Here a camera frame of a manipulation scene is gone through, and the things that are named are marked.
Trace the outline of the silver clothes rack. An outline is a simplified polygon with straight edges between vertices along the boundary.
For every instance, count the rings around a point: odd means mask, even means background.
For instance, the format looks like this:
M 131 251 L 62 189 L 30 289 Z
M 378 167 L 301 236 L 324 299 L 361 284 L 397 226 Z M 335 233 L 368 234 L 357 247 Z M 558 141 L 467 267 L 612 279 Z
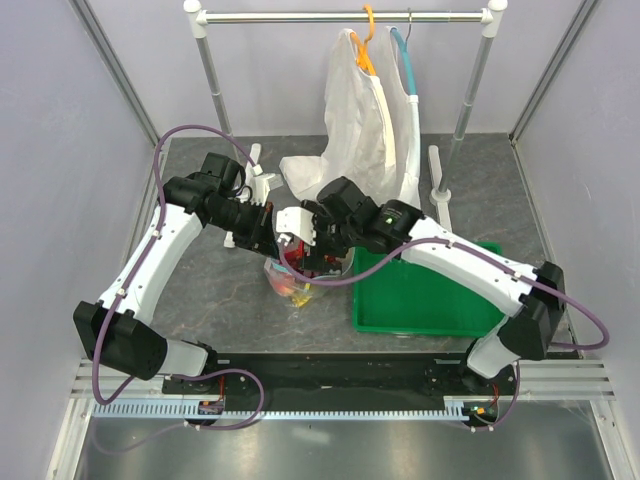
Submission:
M 312 200 L 331 180 L 345 175 L 378 202 L 398 199 L 420 207 L 421 142 L 419 97 L 407 39 L 392 26 L 409 22 L 477 22 L 481 45 L 459 128 L 465 128 L 486 58 L 508 7 L 491 1 L 476 13 L 376 14 L 365 6 L 365 38 L 351 29 L 338 33 L 325 87 L 328 144 L 319 156 L 289 156 L 281 172 L 294 196 Z

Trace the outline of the white garment on orange hanger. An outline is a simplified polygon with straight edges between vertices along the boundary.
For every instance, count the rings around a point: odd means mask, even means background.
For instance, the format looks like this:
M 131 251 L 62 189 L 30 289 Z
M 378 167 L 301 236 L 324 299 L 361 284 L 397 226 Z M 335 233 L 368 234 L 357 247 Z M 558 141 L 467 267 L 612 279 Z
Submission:
M 356 65 L 354 32 L 344 29 L 331 51 L 325 88 L 328 143 L 319 156 L 286 156 L 280 170 L 293 195 L 314 200 L 344 176 L 381 204 L 394 197 L 395 141 L 380 79 Z

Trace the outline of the red strawberry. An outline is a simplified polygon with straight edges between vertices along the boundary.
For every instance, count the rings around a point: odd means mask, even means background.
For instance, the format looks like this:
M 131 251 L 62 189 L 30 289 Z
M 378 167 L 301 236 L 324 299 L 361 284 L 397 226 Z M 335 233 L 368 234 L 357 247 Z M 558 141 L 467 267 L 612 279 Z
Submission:
M 285 251 L 285 258 L 294 269 L 301 269 L 303 267 L 305 257 L 305 244 L 302 241 L 298 242 L 295 246 L 288 247 Z

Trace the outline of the teal hanger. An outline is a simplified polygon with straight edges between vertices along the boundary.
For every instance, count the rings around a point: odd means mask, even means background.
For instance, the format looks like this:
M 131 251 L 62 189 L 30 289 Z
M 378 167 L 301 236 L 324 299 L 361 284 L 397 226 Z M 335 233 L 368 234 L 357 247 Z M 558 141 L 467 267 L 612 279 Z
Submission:
M 410 96 L 417 96 L 418 89 L 416 84 L 416 77 L 413 69 L 413 64 L 411 61 L 411 56 L 409 53 L 409 39 L 412 33 L 413 26 L 413 16 L 412 11 L 408 10 L 408 27 L 405 35 L 402 35 L 396 26 L 392 26 L 390 28 L 390 34 L 394 38 L 397 44 L 397 48 L 402 58 L 402 63 L 405 70 L 406 77 L 406 91 Z

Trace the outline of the orange hanger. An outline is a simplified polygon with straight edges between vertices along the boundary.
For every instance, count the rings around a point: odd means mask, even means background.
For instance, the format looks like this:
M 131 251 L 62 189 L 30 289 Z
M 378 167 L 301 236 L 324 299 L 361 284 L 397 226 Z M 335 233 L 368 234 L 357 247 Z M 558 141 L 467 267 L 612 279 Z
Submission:
M 368 34 L 363 40 L 361 40 L 355 32 L 352 32 L 350 34 L 350 38 L 354 45 L 357 47 L 356 65 L 366 74 L 376 76 L 375 67 L 368 53 L 369 42 L 375 35 L 374 13 L 372 7 L 369 4 L 365 4 L 363 6 L 363 10 L 367 14 L 367 21 L 369 25 Z

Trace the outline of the white garment on teal hanger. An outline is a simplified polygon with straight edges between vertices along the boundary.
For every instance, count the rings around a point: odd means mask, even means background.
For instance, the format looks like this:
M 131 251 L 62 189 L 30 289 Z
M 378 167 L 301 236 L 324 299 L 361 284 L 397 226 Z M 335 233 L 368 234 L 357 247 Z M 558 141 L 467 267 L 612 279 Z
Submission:
M 396 41 L 384 27 L 370 49 L 387 101 L 395 141 L 396 180 L 394 197 L 421 209 L 421 140 L 419 97 L 406 91 L 405 70 Z

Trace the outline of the peach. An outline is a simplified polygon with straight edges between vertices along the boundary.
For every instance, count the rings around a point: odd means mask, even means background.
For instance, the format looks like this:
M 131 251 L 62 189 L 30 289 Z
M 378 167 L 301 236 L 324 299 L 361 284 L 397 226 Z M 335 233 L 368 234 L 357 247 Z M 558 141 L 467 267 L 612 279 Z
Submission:
M 283 297 L 291 297 L 296 292 L 303 292 L 303 289 L 300 288 L 300 285 L 293 281 L 280 281 L 275 280 L 271 283 L 274 291 Z

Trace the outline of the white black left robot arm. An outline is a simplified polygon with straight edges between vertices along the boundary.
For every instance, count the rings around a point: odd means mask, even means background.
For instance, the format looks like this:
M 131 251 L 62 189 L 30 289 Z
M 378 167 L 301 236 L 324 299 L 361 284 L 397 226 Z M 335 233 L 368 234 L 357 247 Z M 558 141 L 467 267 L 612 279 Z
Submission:
M 137 379 L 177 374 L 198 393 L 215 389 L 220 371 L 208 362 L 209 347 L 164 338 L 151 327 L 154 312 L 177 263 L 208 225 L 231 233 L 237 248 L 277 257 L 268 195 L 282 183 L 278 174 L 216 153 L 199 171 L 169 179 L 164 205 L 122 272 L 98 301 L 82 301 L 73 313 L 87 356 Z

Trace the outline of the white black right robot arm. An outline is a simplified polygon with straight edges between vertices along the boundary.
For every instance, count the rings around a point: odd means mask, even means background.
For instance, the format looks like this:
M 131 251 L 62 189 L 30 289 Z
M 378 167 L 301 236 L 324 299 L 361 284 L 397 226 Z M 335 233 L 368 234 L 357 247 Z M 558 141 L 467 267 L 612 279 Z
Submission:
M 566 302 L 564 272 L 550 261 L 539 266 L 509 260 L 447 230 L 420 209 L 398 199 L 377 204 L 346 177 L 300 204 L 297 236 L 310 247 L 314 270 L 329 258 L 360 247 L 432 270 L 480 295 L 503 315 L 476 340 L 458 368 L 458 381 L 477 394 L 517 360 L 545 359 Z

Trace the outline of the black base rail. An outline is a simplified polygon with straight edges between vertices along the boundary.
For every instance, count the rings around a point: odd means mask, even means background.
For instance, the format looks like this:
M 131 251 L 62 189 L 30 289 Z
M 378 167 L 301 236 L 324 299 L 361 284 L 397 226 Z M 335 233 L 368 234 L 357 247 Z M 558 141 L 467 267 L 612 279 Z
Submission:
M 503 418 L 502 400 L 515 400 L 520 369 L 484 379 L 460 354 L 232 353 L 214 354 L 198 377 L 166 376 L 162 392 L 203 400 L 207 406 L 249 407 L 244 420 L 187 420 L 195 428 L 253 426 L 265 405 L 309 407 L 439 407 L 461 401 L 465 427 L 490 427 Z

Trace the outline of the green plastic tray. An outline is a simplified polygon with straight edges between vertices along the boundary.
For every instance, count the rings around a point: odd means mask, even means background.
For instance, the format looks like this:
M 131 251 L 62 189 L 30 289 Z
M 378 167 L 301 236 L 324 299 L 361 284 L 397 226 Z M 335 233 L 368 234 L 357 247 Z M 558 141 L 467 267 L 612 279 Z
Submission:
M 402 260 L 353 286 L 352 323 L 359 332 L 478 338 L 502 319 L 480 295 Z

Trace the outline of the clear zip top bag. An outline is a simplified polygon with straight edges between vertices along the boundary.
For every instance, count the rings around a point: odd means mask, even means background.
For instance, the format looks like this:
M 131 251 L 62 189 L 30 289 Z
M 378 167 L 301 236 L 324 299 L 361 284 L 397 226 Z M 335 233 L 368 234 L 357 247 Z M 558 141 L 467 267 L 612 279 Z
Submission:
M 341 280 L 350 275 L 354 263 L 354 255 L 355 249 L 352 248 L 344 258 L 337 258 L 337 267 L 332 268 L 326 274 L 305 270 L 300 270 L 299 273 L 309 278 L 317 278 L 319 281 Z M 328 290 L 327 287 L 299 281 L 278 261 L 273 259 L 267 259 L 264 262 L 264 274 L 273 291 L 277 295 L 288 299 L 297 308 L 306 305 L 314 298 L 323 296 Z

